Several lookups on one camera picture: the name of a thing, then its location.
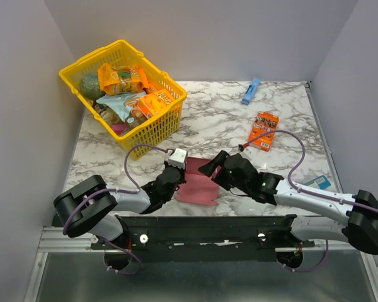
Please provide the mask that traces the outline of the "pink paper box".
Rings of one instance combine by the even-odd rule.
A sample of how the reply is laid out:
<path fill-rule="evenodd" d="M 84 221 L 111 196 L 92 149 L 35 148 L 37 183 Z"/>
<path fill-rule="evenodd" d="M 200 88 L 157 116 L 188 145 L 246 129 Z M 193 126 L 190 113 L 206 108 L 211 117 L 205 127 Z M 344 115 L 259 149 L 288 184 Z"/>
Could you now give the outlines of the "pink paper box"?
<path fill-rule="evenodd" d="M 216 206 L 219 186 L 211 178 L 203 175 L 198 168 L 206 165 L 210 159 L 196 157 L 187 158 L 185 181 L 176 195 L 179 202 L 197 204 L 202 206 Z"/>

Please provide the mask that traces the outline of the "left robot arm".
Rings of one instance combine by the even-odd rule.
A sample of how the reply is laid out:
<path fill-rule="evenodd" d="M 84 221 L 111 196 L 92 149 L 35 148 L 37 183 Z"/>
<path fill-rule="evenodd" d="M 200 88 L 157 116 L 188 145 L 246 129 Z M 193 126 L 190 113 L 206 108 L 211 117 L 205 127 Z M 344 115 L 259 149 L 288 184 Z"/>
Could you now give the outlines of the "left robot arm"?
<path fill-rule="evenodd" d="M 105 238 L 111 247 L 119 249 L 126 244 L 127 233 L 110 212 L 153 213 L 170 201 L 183 183 L 185 170 L 168 163 L 155 180 L 138 191 L 108 188 L 101 176 L 94 175 L 57 196 L 54 208 L 63 224 L 64 235 L 76 238 L 90 233 Z"/>

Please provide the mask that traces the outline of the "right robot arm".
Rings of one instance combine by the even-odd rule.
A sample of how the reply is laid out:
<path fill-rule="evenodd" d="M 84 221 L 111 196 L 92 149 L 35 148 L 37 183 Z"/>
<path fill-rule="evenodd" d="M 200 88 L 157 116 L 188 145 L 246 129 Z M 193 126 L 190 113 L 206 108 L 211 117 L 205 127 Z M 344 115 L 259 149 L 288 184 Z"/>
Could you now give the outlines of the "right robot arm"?
<path fill-rule="evenodd" d="M 241 154 L 229 155 L 225 151 L 198 171 L 221 188 L 239 189 L 258 203 L 314 213 L 312 218 L 298 216 L 291 225 L 278 229 L 278 241 L 286 247 L 299 240 L 336 240 L 366 254 L 378 255 L 378 200 L 368 191 L 330 193 L 296 184 L 289 177 L 259 172 Z"/>

